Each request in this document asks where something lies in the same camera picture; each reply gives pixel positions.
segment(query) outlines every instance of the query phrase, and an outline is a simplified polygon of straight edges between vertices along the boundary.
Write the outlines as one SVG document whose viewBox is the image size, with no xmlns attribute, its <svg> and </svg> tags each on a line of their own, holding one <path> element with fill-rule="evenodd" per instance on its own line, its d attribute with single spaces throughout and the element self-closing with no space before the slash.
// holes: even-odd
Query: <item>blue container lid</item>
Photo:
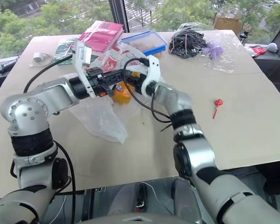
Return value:
<svg viewBox="0 0 280 224">
<path fill-rule="evenodd" d="M 123 38 L 118 43 L 131 45 L 143 52 L 146 56 L 165 51 L 167 46 L 167 41 L 154 31 L 147 31 L 142 34 Z"/>
</svg>

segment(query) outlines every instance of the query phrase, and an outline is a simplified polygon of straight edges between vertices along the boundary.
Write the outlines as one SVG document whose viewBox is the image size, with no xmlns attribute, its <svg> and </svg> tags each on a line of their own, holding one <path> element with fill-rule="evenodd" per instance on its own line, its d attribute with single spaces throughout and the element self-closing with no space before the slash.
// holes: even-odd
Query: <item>purple object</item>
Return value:
<svg viewBox="0 0 280 224">
<path fill-rule="evenodd" d="M 206 48 L 202 48 L 202 52 L 205 54 L 210 54 L 211 60 L 216 60 L 217 56 L 223 53 L 223 48 L 214 41 L 208 42 Z"/>
</svg>

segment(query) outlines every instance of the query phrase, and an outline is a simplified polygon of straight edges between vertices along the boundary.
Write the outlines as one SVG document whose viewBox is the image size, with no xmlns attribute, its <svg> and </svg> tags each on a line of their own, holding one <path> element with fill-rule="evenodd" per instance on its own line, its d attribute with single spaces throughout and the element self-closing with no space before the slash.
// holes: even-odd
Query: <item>window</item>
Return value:
<svg viewBox="0 0 280 224">
<path fill-rule="evenodd" d="M 20 55 L 34 36 L 83 33 L 113 21 L 108 0 L 0 0 L 0 58 Z"/>
<path fill-rule="evenodd" d="M 280 0 L 124 0 L 130 32 L 172 31 L 184 22 L 210 26 L 238 18 L 249 43 L 269 44 L 280 29 Z"/>
</svg>

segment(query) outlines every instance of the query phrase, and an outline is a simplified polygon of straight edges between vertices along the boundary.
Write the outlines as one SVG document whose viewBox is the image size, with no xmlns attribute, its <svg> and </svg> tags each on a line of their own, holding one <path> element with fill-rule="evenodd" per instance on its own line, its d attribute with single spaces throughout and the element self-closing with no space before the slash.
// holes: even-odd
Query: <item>beige tabletop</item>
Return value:
<svg viewBox="0 0 280 224">
<path fill-rule="evenodd" d="M 163 53 L 164 80 L 192 97 L 198 124 L 215 152 L 219 169 L 238 168 L 280 160 L 280 94 L 248 55 L 231 31 L 203 31 L 208 41 L 224 45 L 229 64 L 210 64 L 206 58 L 180 59 Z M 169 40 L 172 33 L 160 33 Z M 35 37 L 0 88 L 0 104 L 21 93 L 41 68 L 30 67 L 33 53 L 54 54 L 60 39 L 70 36 Z M 71 65 L 55 66 L 31 86 L 75 72 Z M 221 98 L 216 119 L 214 100 Z M 77 190 L 124 184 L 177 175 L 173 159 L 172 128 L 145 109 L 126 124 L 128 138 L 121 145 L 92 136 L 69 111 L 49 118 L 53 137 L 68 151 L 76 174 Z M 0 115 L 0 197 L 18 189 L 9 174 L 13 148 L 9 123 Z"/>
</svg>

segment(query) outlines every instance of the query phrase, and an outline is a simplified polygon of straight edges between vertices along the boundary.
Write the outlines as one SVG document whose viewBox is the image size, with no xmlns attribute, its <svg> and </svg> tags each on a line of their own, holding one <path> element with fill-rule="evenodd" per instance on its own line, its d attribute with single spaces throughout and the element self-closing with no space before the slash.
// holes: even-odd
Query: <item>red lollipop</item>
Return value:
<svg viewBox="0 0 280 224">
<path fill-rule="evenodd" d="M 215 119 L 215 117 L 216 117 L 216 114 L 217 114 L 217 112 L 218 112 L 218 108 L 220 107 L 220 106 L 222 106 L 223 105 L 223 100 L 221 100 L 221 99 L 217 99 L 216 101 L 215 101 L 215 105 L 216 105 L 216 110 L 215 110 L 215 113 L 214 113 L 214 116 L 213 116 L 213 119 Z"/>
</svg>

